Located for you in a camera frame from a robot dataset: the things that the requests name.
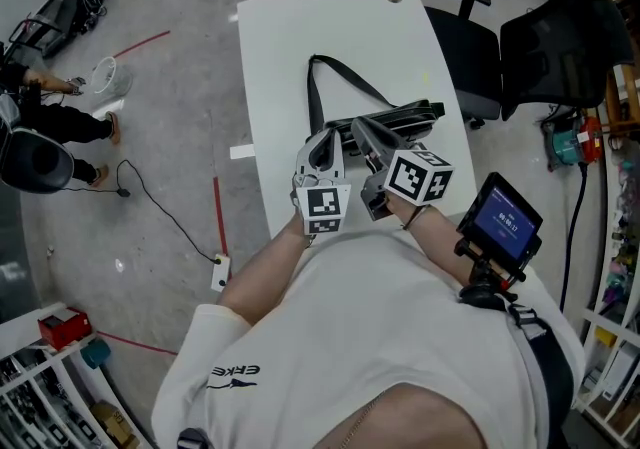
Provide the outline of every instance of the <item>red floor line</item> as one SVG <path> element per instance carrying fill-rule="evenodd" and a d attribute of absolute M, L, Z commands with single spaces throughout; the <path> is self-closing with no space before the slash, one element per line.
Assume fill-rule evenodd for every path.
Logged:
<path fill-rule="evenodd" d="M 129 51 L 133 51 L 135 48 L 140 47 L 141 45 L 144 45 L 148 42 L 151 42 L 152 40 L 155 40 L 156 38 L 160 38 L 163 37 L 165 35 L 168 35 L 169 33 L 171 33 L 171 31 L 163 31 L 162 33 L 158 33 L 157 35 L 154 35 L 150 38 L 147 38 L 146 40 L 143 40 L 142 42 L 138 42 L 135 45 L 132 45 L 131 47 L 127 47 L 124 51 L 120 51 L 118 54 L 114 54 L 113 57 L 117 58 L 118 56 L 122 56 L 125 53 L 128 53 Z"/>
<path fill-rule="evenodd" d="M 96 330 L 96 333 L 99 333 L 103 337 L 109 337 L 110 339 L 115 339 L 120 342 L 124 342 L 125 344 L 131 344 L 131 346 L 137 346 L 139 348 L 150 349 L 151 351 L 157 351 L 158 353 L 168 353 L 169 355 L 177 355 L 175 351 L 169 351 L 168 349 L 156 348 L 154 346 L 147 346 L 146 344 L 140 344 L 139 342 L 130 341 L 129 339 L 123 339 L 122 337 L 118 337 L 117 335 L 111 335 L 110 333 L 101 332 Z"/>
<path fill-rule="evenodd" d="M 220 186 L 218 184 L 218 178 L 213 178 L 213 195 L 216 201 L 216 216 L 218 218 L 218 232 L 220 232 L 220 245 L 222 246 L 222 253 L 229 255 L 229 248 L 227 248 L 227 236 L 224 232 L 224 220 L 222 219 L 222 204 L 220 203 Z"/>

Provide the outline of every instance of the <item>timer display on screen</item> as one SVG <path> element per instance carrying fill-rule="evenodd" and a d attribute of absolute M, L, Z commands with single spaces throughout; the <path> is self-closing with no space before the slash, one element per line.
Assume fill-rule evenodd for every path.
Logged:
<path fill-rule="evenodd" d="M 535 231 L 535 225 L 500 190 L 493 188 L 476 217 L 484 230 L 514 259 L 518 259 Z"/>

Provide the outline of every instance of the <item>white t-shirt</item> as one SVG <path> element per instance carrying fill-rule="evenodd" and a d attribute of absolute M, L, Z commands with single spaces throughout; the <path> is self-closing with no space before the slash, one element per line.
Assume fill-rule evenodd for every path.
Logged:
<path fill-rule="evenodd" d="M 161 449 L 188 427 L 215 449 L 311 449 L 399 383 L 457 403 L 488 448 L 535 448 L 529 378 L 506 315 L 458 303 L 460 286 L 408 237 L 326 244 L 253 328 L 225 307 L 198 307 L 153 411 Z M 553 328 L 577 392 L 582 346 L 526 271 L 512 290 Z"/>

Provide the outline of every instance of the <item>person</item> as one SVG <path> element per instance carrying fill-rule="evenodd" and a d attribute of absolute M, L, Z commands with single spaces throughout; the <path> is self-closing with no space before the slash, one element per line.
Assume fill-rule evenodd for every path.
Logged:
<path fill-rule="evenodd" d="M 47 92 L 81 95 L 80 82 L 83 81 L 63 81 L 48 72 L 36 72 L 15 62 L 2 64 L 0 60 L 0 90 L 8 93 L 18 104 L 20 126 L 38 131 L 61 144 L 70 141 L 89 143 L 109 138 L 111 143 L 118 145 L 120 127 L 115 113 L 108 112 L 105 120 L 96 120 L 88 113 L 70 106 L 45 106 L 40 105 L 39 101 L 37 105 L 18 103 L 21 87 L 28 87 L 31 83 L 38 83 Z M 46 168 L 46 156 L 41 156 L 40 161 Z M 100 186 L 109 175 L 109 167 L 106 165 L 96 168 L 82 159 L 74 158 L 73 161 L 73 178 L 86 182 L 92 188 Z M 37 170 L 39 163 L 34 163 L 34 167 Z"/>
<path fill-rule="evenodd" d="M 387 205 L 404 224 L 415 209 L 391 193 Z M 295 214 L 196 309 L 153 409 L 159 446 L 194 428 L 215 449 L 536 448 L 506 314 L 458 302 L 472 269 L 461 237 L 429 207 L 408 231 L 337 236 L 303 258 Z M 526 273 L 512 291 L 552 327 L 577 392 L 580 342 Z"/>

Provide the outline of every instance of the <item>black office chair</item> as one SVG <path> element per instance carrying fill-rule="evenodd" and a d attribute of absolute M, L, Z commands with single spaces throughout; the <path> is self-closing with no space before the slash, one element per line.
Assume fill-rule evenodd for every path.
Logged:
<path fill-rule="evenodd" d="M 73 157 L 58 142 L 20 127 L 9 95 L 0 95 L 0 179 L 29 193 L 55 193 L 73 176 Z"/>
<path fill-rule="evenodd" d="M 610 0 L 549 0 L 492 31 L 459 14 L 425 7 L 444 54 L 460 109 L 471 127 L 508 120 L 518 105 L 550 102 L 576 108 L 604 100 L 614 65 L 633 64 L 624 20 Z"/>

